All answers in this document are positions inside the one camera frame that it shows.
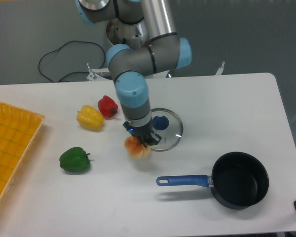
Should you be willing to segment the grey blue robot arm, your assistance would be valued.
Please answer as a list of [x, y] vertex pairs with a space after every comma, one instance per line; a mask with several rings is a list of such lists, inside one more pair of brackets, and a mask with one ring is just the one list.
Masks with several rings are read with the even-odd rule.
[[157, 145], [161, 136], [153, 131], [146, 76], [189, 65], [192, 50], [180, 38], [168, 0], [77, 0], [76, 7], [87, 24], [117, 19], [138, 26], [144, 23], [148, 44], [139, 49], [127, 40], [113, 45], [106, 62], [114, 82], [125, 122], [123, 126], [144, 146]]

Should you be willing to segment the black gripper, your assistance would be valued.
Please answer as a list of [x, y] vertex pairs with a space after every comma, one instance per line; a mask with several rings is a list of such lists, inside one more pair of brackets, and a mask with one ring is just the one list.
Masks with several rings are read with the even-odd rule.
[[152, 131], [151, 120], [144, 126], [134, 126], [131, 121], [125, 121], [123, 127], [131, 136], [137, 137], [145, 147], [158, 145], [161, 140], [161, 136]]

